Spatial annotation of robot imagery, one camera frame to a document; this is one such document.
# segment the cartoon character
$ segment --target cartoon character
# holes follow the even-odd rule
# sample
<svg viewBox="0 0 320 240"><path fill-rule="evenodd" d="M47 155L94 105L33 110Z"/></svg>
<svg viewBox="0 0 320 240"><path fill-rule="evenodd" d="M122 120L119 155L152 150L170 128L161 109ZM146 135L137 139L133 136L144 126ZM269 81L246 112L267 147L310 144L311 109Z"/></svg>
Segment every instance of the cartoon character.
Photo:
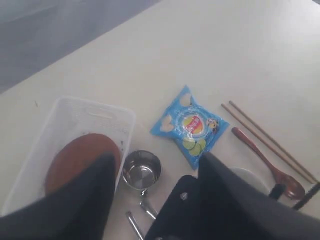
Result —
<svg viewBox="0 0 320 240"><path fill-rule="evenodd" d="M216 132L218 128L218 121L213 118L208 118L206 120L206 125L212 129L212 132Z"/></svg>

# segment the gray floor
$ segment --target gray floor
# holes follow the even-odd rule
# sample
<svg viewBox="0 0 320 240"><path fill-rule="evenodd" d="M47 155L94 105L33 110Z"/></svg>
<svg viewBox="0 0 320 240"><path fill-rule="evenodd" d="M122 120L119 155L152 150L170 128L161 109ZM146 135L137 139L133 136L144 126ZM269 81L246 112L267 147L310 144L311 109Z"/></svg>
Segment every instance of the gray floor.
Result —
<svg viewBox="0 0 320 240"><path fill-rule="evenodd" d="M160 0L0 3L0 93Z"/></svg>

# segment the cucumber slice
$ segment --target cucumber slice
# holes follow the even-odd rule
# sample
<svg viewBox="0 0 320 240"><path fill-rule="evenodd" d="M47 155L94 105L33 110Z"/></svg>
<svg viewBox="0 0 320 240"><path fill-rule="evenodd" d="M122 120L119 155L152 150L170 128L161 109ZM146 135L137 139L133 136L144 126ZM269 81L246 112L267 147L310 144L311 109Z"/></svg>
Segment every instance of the cucumber slice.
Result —
<svg viewBox="0 0 320 240"><path fill-rule="evenodd" d="M198 156L201 153L201 146L199 143L196 143L192 149L189 150L191 156Z"/></svg>
<svg viewBox="0 0 320 240"><path fill-rule="evenodd" d="M194 146L196 145L196 141L192 138L189 138L189 137L185 137L183 140L182 140L182 145L190 150L190 149L193 149Z"/></svg>
<svg viewBox="0 0 320 240"><path fill-rule="evenodd" d="M201 147L201 151L203 151L206 147L206 140L204 140L203 138L199 139L198 144L200 144Z"/></svg>

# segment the chopsticks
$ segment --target chopsticks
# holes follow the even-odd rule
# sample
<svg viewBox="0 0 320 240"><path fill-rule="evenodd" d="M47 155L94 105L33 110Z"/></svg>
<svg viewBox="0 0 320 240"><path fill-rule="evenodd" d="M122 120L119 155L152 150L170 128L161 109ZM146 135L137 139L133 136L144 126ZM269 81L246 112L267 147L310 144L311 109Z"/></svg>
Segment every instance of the chopsticks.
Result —
<svg viewBox="0 0 320 240"><path fill-rule="evenodd" d="M275 148L273 148L269 143L267 143L261 136L259 136L249 125L247 125L244 121L242 121L229 107L225 104L221 104L221 106L231 114L239 123L241 123L246 129L248 129L257 139L259 139L264 145L266 145L274 154L276 154L280 159L282 159L285 163L287 163L292 169L294 169L297 173L299 173L305 180L309 183L314 184L318 183L318 180L313 176L305 167L301 165L290 153L288 153L282 146L280 146L277 141L272 138L269 134L266 133L256 122L254 122L247 114L245 114L237 105L235 105L232 101L229 101L230 105L232 105L243 117L245 117L250 123L252 123L258 130L260 130L272 143L274 143L285 155L278 152ZM286 156L294 162L297 166L292 164L290 160L286 158Z"/></svg>

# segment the blue snack bag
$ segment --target blue snack bag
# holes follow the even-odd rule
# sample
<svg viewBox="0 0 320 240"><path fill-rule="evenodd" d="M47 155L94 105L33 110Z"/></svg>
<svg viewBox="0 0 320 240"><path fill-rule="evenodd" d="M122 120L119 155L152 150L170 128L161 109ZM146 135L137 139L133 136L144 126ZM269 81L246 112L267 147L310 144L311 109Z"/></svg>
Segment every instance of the blue snack bag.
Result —
<svg viewBox="0 0 320 240"><path fill-rule="evenodd" d="M212 149L228 126L221 117L198 105L188 86L184 86L150 132L174 139L195 170L201 155Z"/></svg>

